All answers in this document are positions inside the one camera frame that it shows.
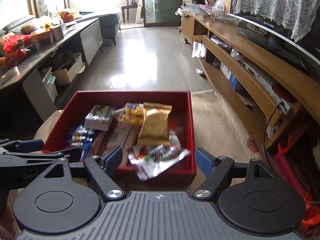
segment sliding glass door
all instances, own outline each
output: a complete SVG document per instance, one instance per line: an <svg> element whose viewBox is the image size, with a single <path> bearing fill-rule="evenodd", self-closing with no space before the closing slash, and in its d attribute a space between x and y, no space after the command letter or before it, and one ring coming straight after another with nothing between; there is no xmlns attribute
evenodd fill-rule
<svg viewBox="0 0 320 240"><path fill-rule="evenodd" d="M143 0L144 26L181 25L174 13L182 0Z"/></svg>

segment metal screw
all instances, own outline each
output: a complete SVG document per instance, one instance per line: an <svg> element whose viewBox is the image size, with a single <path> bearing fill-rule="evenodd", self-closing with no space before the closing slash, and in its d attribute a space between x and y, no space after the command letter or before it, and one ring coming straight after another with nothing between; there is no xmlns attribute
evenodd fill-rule
<svg viewBox="0 0 320 240"><path fill-rule="evenodd" d="M109 190L107 192L107 196L111 197L111 198L121 197L122 194L123 194L123 192L121 190L118 190L118 189L112 189L112 190Z"/></svg>
<svg viewBox="0 0 320 240"><path fill-rule="evenodd" d="M199 189L195 192L195 195L197 197L209 197L211 195L210 191L209 190L206 190L206 189Z"/></svg>

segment roll of tape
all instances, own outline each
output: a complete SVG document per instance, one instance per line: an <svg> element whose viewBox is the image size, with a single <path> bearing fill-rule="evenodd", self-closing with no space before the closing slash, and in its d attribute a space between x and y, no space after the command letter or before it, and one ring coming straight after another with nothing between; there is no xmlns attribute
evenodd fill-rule
<svg viewBox="0 0 320 240"><path fill-rule="evenodd" d="M8 70L2 77L1 77L1 82L6 82L8 81L10 78L12 78L15 75L19 75L19 70L16 67L13 67L12 69Z"/></svg>

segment lace trim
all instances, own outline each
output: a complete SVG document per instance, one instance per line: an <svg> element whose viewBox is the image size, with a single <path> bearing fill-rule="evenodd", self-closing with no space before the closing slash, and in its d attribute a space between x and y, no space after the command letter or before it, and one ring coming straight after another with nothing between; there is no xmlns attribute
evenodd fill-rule
<svg viewBox="0 0 320 240"><path fill-rule="evenodd" d="M234 13L250 12L292 31L294 42L311 30L320 0L233 0Z"/></svg>

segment wooden tv cabinet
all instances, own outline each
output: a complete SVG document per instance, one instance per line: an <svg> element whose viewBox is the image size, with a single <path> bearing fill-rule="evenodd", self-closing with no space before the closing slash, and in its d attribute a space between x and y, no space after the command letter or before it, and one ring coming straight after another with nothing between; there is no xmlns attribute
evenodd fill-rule
<svg viewBox="0 0 320 240"><path fill-rule="evenodd" d="M185 41L202 42L207 48L206 56L200 59L203 70L214 88L230 103L243 121L252 138L261 149L266 118L269 119L276 108L268 92L247 72L230 54L211 41L215 34L220 39L238 50L245 57L261 67L275 80L282 84L297 102L291 111L284 116L276 110L270 120L272 125L281 120L279 129L271 139L266 138L266 149L276 151L277 143L291 131L307 125L318 136L320 133L320 85L311 77L274 56L257 44L236 33L236 25L221 22L209 17L199 17L188 12L182 15L182 34ZM219 67L212 65L217 57L236 76L239 82L249 92L259 107L247 107L234 91Z"/></svg>

